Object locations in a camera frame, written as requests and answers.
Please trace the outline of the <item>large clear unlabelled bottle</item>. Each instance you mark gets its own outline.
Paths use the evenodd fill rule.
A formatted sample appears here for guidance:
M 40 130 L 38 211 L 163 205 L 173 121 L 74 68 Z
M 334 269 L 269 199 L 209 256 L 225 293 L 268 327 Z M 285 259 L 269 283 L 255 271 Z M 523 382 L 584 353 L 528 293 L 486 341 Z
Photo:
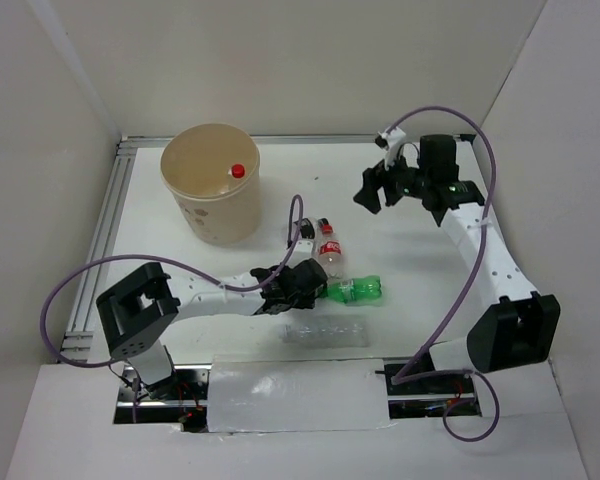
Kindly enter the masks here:
M 280 327 L 283 343 L 305 349 L 366 348 L 367 323 L 357 316 L 321 316 L 297 319 Z

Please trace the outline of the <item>green plastic bottle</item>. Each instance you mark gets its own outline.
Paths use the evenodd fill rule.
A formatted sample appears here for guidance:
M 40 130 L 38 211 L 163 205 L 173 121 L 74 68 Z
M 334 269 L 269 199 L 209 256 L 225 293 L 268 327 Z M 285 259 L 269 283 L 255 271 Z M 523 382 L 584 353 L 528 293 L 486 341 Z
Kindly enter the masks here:
M 343 305 L 374 303 L 383 297 L 381 279 L 369 275 L 331 283 L 321 297 Z

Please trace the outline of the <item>large clear bottle red label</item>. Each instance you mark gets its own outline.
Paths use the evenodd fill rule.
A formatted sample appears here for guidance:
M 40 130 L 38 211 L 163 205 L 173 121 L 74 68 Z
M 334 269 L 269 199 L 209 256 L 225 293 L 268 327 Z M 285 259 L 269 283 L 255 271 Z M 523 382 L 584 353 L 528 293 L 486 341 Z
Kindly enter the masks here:
M 227 194 L 241 185 L 246 173 L 247 169 L 242 163 L 199 169 L 193 176 L 192 192 L 200 197 Z

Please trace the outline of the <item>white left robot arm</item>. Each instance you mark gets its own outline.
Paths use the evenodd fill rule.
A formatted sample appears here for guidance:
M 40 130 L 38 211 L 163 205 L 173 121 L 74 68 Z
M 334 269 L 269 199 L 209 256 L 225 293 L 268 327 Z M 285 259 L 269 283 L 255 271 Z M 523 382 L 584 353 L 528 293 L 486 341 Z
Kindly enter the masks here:
M 277 315 L 312 309 L 327 286 L 327 274 L 313 259 L 283 267 L 266 284 L 274 273 L 273 267 L 255 268 L 222 279 L 218 286 L 189 278 L 182 284 L 184 295 L 177 297 L 160 263 L 142 265 L 96 300 L 111 359 L 135 370 L 149 398 L 169 397 L 182 383 L 160 341 L 171 324 L 223 314 Z

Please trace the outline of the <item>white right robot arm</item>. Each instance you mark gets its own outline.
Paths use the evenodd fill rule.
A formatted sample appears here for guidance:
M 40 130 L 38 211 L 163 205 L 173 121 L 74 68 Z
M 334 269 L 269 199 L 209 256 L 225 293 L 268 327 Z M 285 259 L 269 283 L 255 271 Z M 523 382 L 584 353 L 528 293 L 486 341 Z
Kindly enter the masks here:
M 375 142 L 385 155 L 363 172 L 355 203 L 376 214 L 406 197 L 421 201 L 469 270 L 469 283 L 459 297 L 475 290 L 484 308 L 463 337 L 439 339 L 448 318 L 434 330 L 417 353 L 430 357 L 416 369 L 420 387 L 440 391 L 449 383 L 451 371 L 486 374 L 546 361 L 560 304 L 526 278 L 496 227 L 485 194 L 475 182 L 460 178 L 454 137 L 421 137 L 416 166 L 408 165 L 403 155 L 407 139 L 401 130 L 381 133 Z

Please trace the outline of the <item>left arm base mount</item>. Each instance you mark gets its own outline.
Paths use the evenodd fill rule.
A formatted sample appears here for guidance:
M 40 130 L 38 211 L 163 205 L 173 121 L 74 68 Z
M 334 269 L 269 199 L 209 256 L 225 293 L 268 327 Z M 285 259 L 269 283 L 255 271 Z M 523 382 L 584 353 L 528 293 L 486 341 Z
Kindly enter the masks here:
M 186 433 L 207 433 L 210 364 L 176 365 L 176 378 L 161 392 L 151 393 L 130 365 L 119 372 L 113 423 L 169 424 Z

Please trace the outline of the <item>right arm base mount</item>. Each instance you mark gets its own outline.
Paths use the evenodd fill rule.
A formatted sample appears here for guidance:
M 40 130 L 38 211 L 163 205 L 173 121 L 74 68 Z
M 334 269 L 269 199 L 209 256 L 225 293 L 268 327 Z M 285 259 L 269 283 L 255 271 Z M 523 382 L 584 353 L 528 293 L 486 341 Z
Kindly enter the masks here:
M 474 384 L 466 376 L 435 376 L 393 385 L 391 378 L 400 368 L 399 363 L 385 362 L 374 371 L 385 381 L 390 419 L 440 418 L 449 407 L 450 416 L 480 415 Z

